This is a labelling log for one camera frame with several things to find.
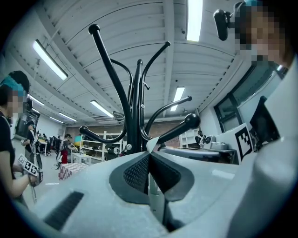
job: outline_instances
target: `brick wall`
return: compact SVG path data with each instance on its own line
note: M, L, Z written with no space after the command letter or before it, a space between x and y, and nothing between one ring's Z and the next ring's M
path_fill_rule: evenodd
M150 136L156 137L162 135L179 123L180 121L154 123L150 129ZM107 133L120 133L122 128L123 126L89 126L89 129L94 133L104 133L105 131L107 131ZM66 133L69 133L73 138L75 138L75 136L80 135L79 127L66 127L65 134ZM168 146L179 147L179 138L175 137L172 140L167 141L165 144Z

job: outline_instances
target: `window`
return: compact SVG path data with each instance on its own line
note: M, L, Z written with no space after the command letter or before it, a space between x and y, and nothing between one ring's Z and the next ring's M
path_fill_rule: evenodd
M232 91L214 107L222 132L243 123L237 107L258 91L274 71L280 75L278 67L268 61L254 62Z

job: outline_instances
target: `fluorescent light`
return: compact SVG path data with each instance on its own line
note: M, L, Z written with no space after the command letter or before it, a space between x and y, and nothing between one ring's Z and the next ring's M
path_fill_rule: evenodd
M73 118L71 118L71 117L69 117L69 116L67 116L67 115L62 114L61 112L60 112L59 114L60 114L61 116L63 116L63 117L66 117L66 118L72 120L72 121L77 121L77 120L75 120L75 119L73 119Z
M181 97L184 93L184 90L185 90L185 87L178 87L177 88L173 102L177 102L181 99ZM176 111L177 107L178 107L178 105L171 107L171 112Z
M59 120L57 120L57 119L55 119L55 118L52 118L52 117L50 117L50 119L53 119L53 120L58 121L58 122L60 122L60 123L63 123L62 121L59 121Z
M40 105L44 105L42 102L40 102L39 100L37 100L36 98L34 98L34 97L32 97L30 94L28 94L29 95L29 98L30 99L32 99L32 100L34 100L35 102L37 102L37 103L39 103Z
M36 110L36 109L34 109L34 108L32 108L32 110L33 110L33 111L35 111L35 112L37 112L37 113L39 113L39 111L37 111L37 110Z
M33 43L33 49L38 53L42 60L62 79L66 79L68 75L64 70L55 62L55 60L49 55L46 49L42 46L39 40L35 40Z
M203 14L203 0L188 0L186 39L199 41Z
M90 102L93 106L95 106L97 109L101 110L104 114L106 114L109 117L114 117L111 113L109 113L106 109L104 109L101 105L98 104L95 100L92 100Z
M282 66L282 65L278 66L278 69L277 69L277 71L280 71L282 68L283 68L283 66Z

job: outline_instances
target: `table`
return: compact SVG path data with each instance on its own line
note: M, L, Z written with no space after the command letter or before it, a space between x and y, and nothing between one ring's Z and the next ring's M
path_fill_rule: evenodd
M38 141L39 143L41 143L41 144L43 144L43 145L45 145L45 156L47 156L47 142L45 142L45 141Z
M73 174L85 169L86 167L88 167L88 165L84 163L61 164L58 178L59 180L66 180Z
M91 155L80 154L80 153L71 153L71 163L73 163L73 157L78 158L79 163L82 162L82 159L86 159L86 163L88 165L91 165L91 159L99 160L99 158L91 156Z

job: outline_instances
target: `ceiling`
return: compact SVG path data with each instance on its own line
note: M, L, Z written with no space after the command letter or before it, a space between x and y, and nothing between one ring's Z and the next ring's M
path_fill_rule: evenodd
M173 118L195 111L212 94L235 58L233 37L218 39L213 13L232 10L238 0L204 0L199 42L186 40L186 0L45 0L40 1L16 26L5 50L5 69L24 71L30 94L44 103L34 108L46 116L82 125L117 123L90 104L98 101L108 111L122 111L111 79L103 65L92 36L91 24L98 24L105 47L112 59L125 64L134 74L138 59L146 66L153 54L170 41L148 71L145 90L145 117L172 102L176 88L184 86L183 97L191 102L167 110L161 117ZM68 74L61 80L32 48L35 39ZM128 75L115 66L125 91Z

